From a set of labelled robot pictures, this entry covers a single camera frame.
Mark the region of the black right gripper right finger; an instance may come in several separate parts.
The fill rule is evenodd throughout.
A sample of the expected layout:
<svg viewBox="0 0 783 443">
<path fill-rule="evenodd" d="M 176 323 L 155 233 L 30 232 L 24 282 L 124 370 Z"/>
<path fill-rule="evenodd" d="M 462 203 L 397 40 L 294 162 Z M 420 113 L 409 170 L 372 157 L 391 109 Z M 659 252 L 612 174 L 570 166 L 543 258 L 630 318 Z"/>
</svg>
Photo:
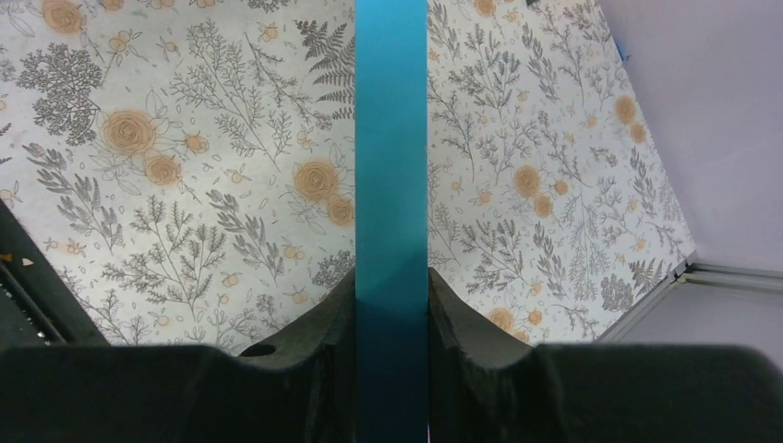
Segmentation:
<svg viewBox="0 0 783 443">
<path fill-rule="evenodd" d="M 782 375 L 731 345 L 540 344 L 428 275 L 434 442 L 778 442 Z"/>
</svg>

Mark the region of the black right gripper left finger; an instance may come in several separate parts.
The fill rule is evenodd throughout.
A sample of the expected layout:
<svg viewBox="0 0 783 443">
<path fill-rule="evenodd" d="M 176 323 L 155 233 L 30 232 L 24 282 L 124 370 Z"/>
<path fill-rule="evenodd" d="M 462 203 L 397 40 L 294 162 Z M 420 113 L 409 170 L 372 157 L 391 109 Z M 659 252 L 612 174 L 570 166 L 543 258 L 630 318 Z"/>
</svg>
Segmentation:
<svg viewBox="0 0 783 443">
<path fill-rule="evenodd" d="M 355 276 L 232 356 L 206 345 L 1 355 L 5 442 L 351 442 Z"/>
</svg>

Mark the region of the blue wooden picture frame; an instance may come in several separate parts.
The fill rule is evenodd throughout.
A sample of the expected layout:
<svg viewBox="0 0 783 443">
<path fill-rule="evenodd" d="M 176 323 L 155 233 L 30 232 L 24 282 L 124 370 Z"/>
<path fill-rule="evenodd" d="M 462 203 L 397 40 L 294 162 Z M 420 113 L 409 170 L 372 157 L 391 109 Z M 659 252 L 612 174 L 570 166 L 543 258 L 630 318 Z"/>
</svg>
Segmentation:
<svg viewBox="0 0 783 443">
<path fill-rule="evenodd" d="M 427 27 L 355 5 L 356 438 L 428 438 Z"/>
</svg>

